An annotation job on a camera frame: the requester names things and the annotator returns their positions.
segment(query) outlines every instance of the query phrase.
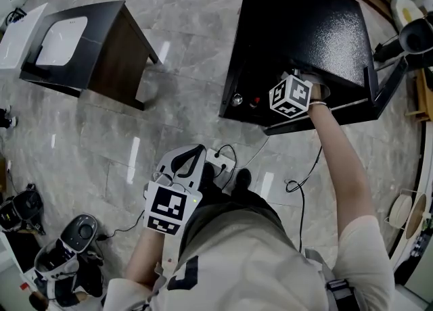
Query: white t-shirt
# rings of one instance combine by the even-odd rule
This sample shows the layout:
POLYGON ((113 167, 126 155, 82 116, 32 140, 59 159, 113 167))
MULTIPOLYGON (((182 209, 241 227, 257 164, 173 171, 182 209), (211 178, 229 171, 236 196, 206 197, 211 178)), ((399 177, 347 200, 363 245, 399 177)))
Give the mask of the white t-shirt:
MULTIPOLYGON (((356 287, 370 310, 388 310, 394 277, 377 219, 352 221, 338 246, 336 278, 356 287)), ((317 266, 270 220, 245 210, 221 214, 206 225, 158 293, 113 279, 104 306, 104 311, 328 309, 317 266)))

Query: white sink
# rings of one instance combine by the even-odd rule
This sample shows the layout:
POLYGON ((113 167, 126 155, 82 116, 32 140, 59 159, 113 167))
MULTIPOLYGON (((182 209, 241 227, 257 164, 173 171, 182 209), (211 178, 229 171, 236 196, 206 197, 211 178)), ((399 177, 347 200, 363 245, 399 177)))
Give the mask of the white sink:
POLYGON ((64 66, 74 55, 76 46, 87 25, 87 18, 62 20, 53 24, 42 42, 37 66, 64 66))
POLYGON ((22 63, 43 18, 54 12, 55 8, 46 3, 7 27, 0 43, 0 70, 17 73, 21 71, 22 63))

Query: bracelet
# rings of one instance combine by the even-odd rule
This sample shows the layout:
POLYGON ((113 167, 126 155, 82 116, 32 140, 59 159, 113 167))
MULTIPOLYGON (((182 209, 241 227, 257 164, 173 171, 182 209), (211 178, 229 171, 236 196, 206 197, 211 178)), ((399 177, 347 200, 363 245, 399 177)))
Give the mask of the bracelet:
POLYGON ((321 105, 324 105, 325 107, 327 107, 327 104, 325 102, 322 102, 322 101, 310 102, 310 105, 315 105, 315 104, 321 104, 321 105))

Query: gray tile floor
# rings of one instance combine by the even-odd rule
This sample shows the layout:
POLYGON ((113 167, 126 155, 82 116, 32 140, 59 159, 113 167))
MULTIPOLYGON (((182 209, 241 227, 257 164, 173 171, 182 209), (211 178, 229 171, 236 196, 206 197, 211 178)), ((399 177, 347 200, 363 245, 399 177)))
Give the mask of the gray tile floor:
MULTIPOLYGON (((29 0, 25 8, 50 2, 67 9, 102 1, 110 0, 29 0)), ((82 212, 93 214, 107 233, 135 223, 143 209, 143 186, 169 149, 232 143, 242 166, 266 140, 259 127, 218 117, 242 0, 126 2, 164 60, 163 66, 150 66, 143 75, 142 99, 151 103, 148 110, 139 112, 91 92, 77 100, 13 76, 0 78, 0 103, 10 103, 20 119, 16 129, 0 132, 5 154, 12 161, 17 188, 34 182, 41 191, 44 242, 82 212), (136 158, 131 158, 133 144, 138 145, 136 158)), ((361 7, 373 47, 395 34, 372 8, 364 3, 361 7)), ((384 218, 399 189, 413 187, 419 158, 420 125, 404 117, 413 106, 411 95, 407 80, 379 120, 344 127, 367 169, 388 247, 396 231, 384 218)), ((265 176, 272 173, 267 199, 295 245, 302 202, 299 193, 285 193, 283 180, 302 180, 319 147, 315 131, 274 136, 249 165, 251 189, 259 193, 265 176)), ((224 175, 218 183, 226 180, 224 175)), ((337 253, 336 205, 323 158, 304 190, 304 245, 318 249, 332 264, 337 253)), ((137 227, 101 244, 110 277, 122 274, 139 232, 137 227)), ((166 240, 167 267, 176 262, 178 245, 178 239, 166 240)))

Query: black shoe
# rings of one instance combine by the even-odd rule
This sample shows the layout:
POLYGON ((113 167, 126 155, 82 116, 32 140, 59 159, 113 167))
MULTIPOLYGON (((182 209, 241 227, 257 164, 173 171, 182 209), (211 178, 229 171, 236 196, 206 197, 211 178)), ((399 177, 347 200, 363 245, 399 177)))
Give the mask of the black shoe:
POLYGON ((241 169, 236 175, 235 187, 238 189, 248 189, 251 185, 251 173, 248 169, 241 169))
POLYGON ((206 186, 214 182, 215 170, 211 163, 206 162, 203 167, 202 180, 200 186, 206 186))

